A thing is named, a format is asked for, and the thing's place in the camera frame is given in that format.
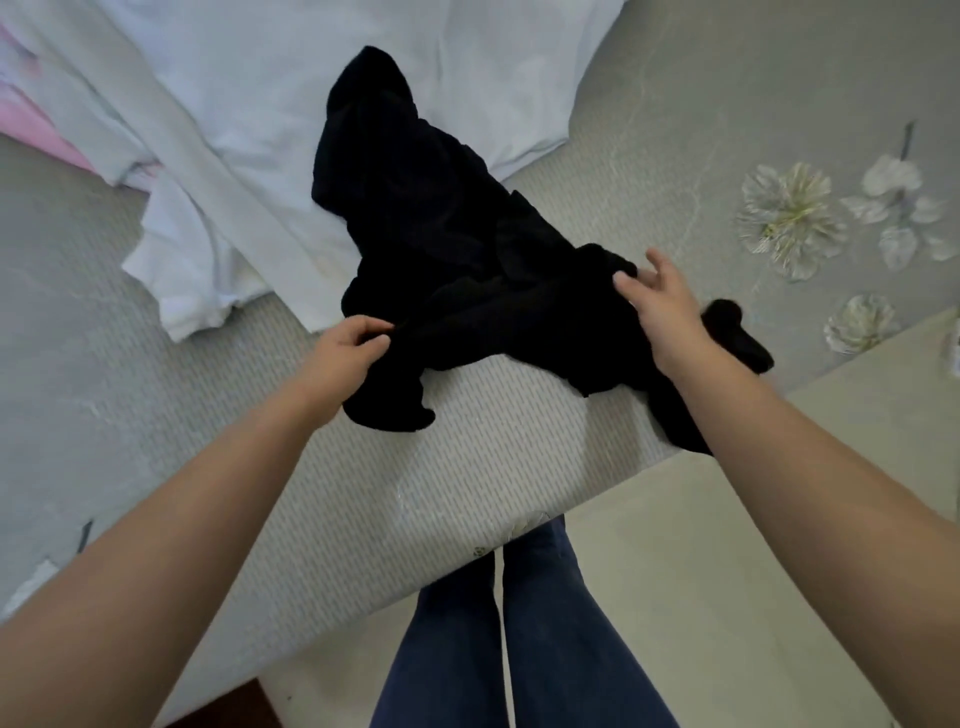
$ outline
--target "left hand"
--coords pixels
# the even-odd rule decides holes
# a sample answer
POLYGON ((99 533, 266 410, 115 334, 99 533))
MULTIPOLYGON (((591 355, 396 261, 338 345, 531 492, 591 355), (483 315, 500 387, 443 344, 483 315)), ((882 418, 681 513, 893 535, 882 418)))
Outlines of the left hand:
POLYGON ((309 408, 316 426, 333 419, 340 406, 360 389, 367 370, 390 348, 393 324, 370 316, 350 316, 328 328, 288 382, 309 408), (373 339, 363 344, 364 339, 373 339))

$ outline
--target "leg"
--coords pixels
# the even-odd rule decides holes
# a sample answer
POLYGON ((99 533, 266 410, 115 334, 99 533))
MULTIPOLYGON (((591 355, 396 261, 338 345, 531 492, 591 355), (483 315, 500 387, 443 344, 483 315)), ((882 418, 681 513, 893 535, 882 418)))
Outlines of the leg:
POLYGON ((371 728, 507 728, 493 554, 420 592, 371 728))
POLYGON ((517 728, 676 728, 587 590, 563 518, 507 544, 503 558, 517 728))

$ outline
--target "black garment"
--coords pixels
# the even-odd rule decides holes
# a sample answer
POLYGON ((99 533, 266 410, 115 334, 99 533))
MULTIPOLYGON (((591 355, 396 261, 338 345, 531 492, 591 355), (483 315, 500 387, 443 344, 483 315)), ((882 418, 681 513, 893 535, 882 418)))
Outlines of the black garment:
MULTIPOLYGON (((387 354, 345 404, 352 420, 410 432, 434 421, 424 369, 496 353, 566 379, 582 395, 627 384, 648 394, 667 439, 707 452, 653 363, 636 312, 612 286, 636 266, 589 244, 574 248, 483 160, 418 118, 393 59, 367 47, 330 91, 313 199, 347 220, 362 260, 342 301, 397 324, 387 354)), ((740 326, 740 308, 704 313, 713 338, 755 372, 773 359, 740 326)))

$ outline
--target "hand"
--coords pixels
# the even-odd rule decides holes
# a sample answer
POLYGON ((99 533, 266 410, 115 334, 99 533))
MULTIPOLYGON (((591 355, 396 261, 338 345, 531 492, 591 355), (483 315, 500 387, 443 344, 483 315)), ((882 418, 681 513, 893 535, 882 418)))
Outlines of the hand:
POLYGON ((647 260, 655 270, 641 268, 635 279, 618 271, 613 287, 636 309, 657 368, 673 379, 686 362, 699 358, 704 346, 712 347, 713 340, 680 270, 656 248, 647 251, 647 260))
POLYGON ((285 388, 294 393, 293 400, 307 408, 315 427, 333 419, 340 406, 360 389, 367 370, 390 348, 393 324, 370 316, 350 316, 328 328, 317 341, 285 388), (360 343, 379 334, 370 341, 360 343))

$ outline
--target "beige floor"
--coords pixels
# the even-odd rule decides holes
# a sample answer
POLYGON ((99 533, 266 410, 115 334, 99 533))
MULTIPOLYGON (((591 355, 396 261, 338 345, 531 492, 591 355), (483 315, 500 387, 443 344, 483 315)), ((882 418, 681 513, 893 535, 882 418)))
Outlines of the beige floor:
MULTIPOLYGON (((955 312, 928 319, 791 399, 955 518, 955 312)), ((572 511, 587 582, 685 728, 882 726, 864 678, 774 561, 710 458, 681 454, 572 511)), ((286 728, 369 724, 412 613, 406 599, 261 677, 286 728)))

